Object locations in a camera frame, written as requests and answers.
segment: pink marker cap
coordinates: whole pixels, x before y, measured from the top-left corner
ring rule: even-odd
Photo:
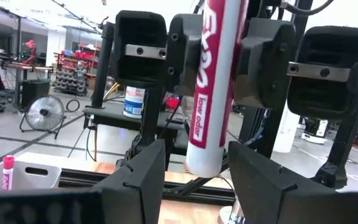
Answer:
[[[14,162],[15,162],[15,157],[13,157],[13,156],[4,157],[4,162],[3,162],[4,169],[7,169],[7,170],[12,169]]]

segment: floor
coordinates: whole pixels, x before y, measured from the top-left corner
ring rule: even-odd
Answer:
[[[64,105],[74,98],[74,96],[63,95],[61,93],[53,94],[58,96]],[[22,116],[15,113],[12,108],[4,113],[0,113],[0,161],[6,154],[17,155],[24,152],[65,157],[70,155],[72,158],[85,160],[88,132],[86,131],[80,136],[84,121],[81,109],[90,104],[90,100],[87,97],[77,97],[77,99],[81,103],[81,108],[77,112],[67,113],[67,119],[57,139],[54,139],[54,136],[51,134],[41,132],[22,133],[19,129]],[[226,146],[229,141],[236,141],[240,133],[241,124],[242,118],[237,114],[231,114]],[[127,129],[100,126],[98,131],[98,161],[115,164],[117,159],[123,158],[125,151],[131,145],[131,141],[136,134],[136,131]],[[290,153],[281,154],[274,152],[272,159],[305,177],[311,177],[315,175],[318,168],[325,162],[332,141],[328,141],[323,146],[316,145],[298,138],[300,134],[301,131],[298,132]],[[79,141],[74,150],[72,150],[78,138]],[[93,148],[93,138],[89,139],[89,148]],[[349,159],[358,162],[358,149],[352,150]],[[184,161],[184,156],[172,155],[169,170],[184,172]],[[348,162],[346,169],[349,178],[348,186],[341,190],[358,190],[358,164]],[[225,171],[223,176],[229,178],[229,171]]]

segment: fan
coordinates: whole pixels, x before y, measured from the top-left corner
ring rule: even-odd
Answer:
[[[55,96],[44,96],[36,99],[27,108],[20,123],[20,130],[22,132],[46,131],[54,133],[56,139],[65,118],[65,109],[62,101]],[[32,129],[22,129],[24,120]]]

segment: can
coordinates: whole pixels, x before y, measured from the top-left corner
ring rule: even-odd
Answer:
[[[122,114],[129,118],[141,119],[145,90],[127,86]]]

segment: white plastic box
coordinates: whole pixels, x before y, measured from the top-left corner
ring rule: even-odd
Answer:
[[[12,190],[56,188],[61,173],[60,167],[15,161]],[[0,163],[0,190],[2,190],[2,163]]]

